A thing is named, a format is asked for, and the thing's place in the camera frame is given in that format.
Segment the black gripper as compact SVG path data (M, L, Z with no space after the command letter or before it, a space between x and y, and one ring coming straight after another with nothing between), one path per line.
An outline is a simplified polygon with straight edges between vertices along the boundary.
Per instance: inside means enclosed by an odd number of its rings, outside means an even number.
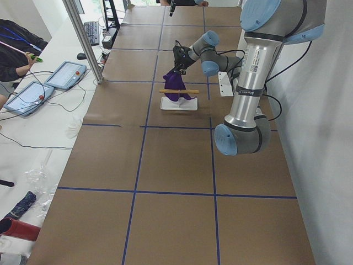
M176 8L175 0L170 1L169 16L172 17ZM199 56L194 52L194 49L186 46L175 45L173 47L174 55L174 67L169 71L169 73L176 73L186 75L186 70L191 65L193 65Z

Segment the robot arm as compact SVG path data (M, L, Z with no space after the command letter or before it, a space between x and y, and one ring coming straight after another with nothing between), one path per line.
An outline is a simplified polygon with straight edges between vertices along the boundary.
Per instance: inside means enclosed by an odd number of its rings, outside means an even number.
M204 75L228 74L233 89L231 111L215 128L218 150L228 156L256 153L270 141L270 123L258 103L280 47L320 37L326 1L247 1L240 14L247 46L242 58L216 52L219 37L207 31L190 47L176 44L174 67L164 76L172 100L188 98L182 75L196 61Z

